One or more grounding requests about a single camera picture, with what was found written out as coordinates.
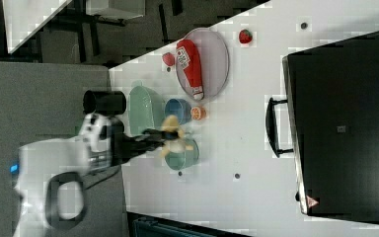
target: white table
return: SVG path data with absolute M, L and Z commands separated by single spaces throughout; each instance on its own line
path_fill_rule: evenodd
M 8 52 L 13 53 L 72 0 L 2 0 Z
M 303 22 L 309 24 L 304 31 Z M 238 43 L 244 28 L 254 33 L 249 47 Z M 132 159 L 122 167 L 127 211 L 249 236 L 379 236 L 376 225 L 301 214 L 293 155 L 277 159 L 265 135 L 266 103 L 285 95 L 282 57 L 378 31 L 379 1 L 272 0 L 211 29 L 225 38 L 230 71 L 221 94 L 203 102 L 209 117 L 186 125 L 199 145 L 199 163 L 179 177 L 158 151 Z M 194 105 L 161 59 L 175 45 L 113 68 L 114 89 L 128 95 L 131 83 L 142 80 L 165 101 L 186 98 Z M 281 148 L 289 148 L 287 108 L 279 107 Z M 122 120 L 128 125 L 127 114 Z

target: blue bowl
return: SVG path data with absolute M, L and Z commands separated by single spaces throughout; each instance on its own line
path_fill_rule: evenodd
M 171 99 L 165 106 L 165 117 L 176 116 L 180 124 L 185 124 L 191 120 L 190 103 L 184 99 Z

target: small bowl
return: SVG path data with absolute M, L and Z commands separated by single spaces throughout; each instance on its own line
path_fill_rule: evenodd
M 183 170 L 184 168 L 196 164 L 199 156 L 198 146 L 192 139 L 186 139 L 186 144 L 191 145 L 193 150 L 186 150 L 183 153 L 170 152 L 165 157 L 165 161 L 169 168 L 173 170 Z
M 165 106 L 165 117 L 176 116 L 180 124 L 185 124 L 191 120 L 190 103 L 184 99 L 171 99 Z
M 160 129 L 164 120 L 162 96 L 144 87 L 141 81 L 133 82 L 132 86 L 128 100 L 130 133 L 137 136 L 147 128 Z

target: red object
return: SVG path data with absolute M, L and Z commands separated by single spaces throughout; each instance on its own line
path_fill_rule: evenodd
M 319 204 L 318 201 L 316 201 L 316 200 L 314 200 L 314 199 L 312 199 L 311 197 L 308 197 L 308 196 L 306 196 L 306 200 L 307 200 L 307 205 L 309 206 L 309 208 L 312 208 L 313 206 Z
M 175 57 L 170 52 L 167 52 L 162 55 L 162 60 L 165 62 L 167 66 L 175 65 Z
M 239 42 L 240 43 L 249 43 L 252 41 L 252 33 L 246 29 L 241 30 L 239 33 Z
M 192 87 L 192 94 L 196 100 L 204 97 L 202 90 L 201 61 L 199 60 L 198 49 L 189 39 L 183 39 L 177 44 L 177 59 L 186 73 L 189 84 Z

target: green cup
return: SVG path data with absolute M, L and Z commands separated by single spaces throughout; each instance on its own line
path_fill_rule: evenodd
M 168 166 L 173 170 L 183 170 L 196 163 L 199 156 L 198 146 L 192 139 L 186 139 L 186 144 L 191 145 L 193 150 L 186 150 L 183 153 L 170 152 L 166 157 L 165 161 Z

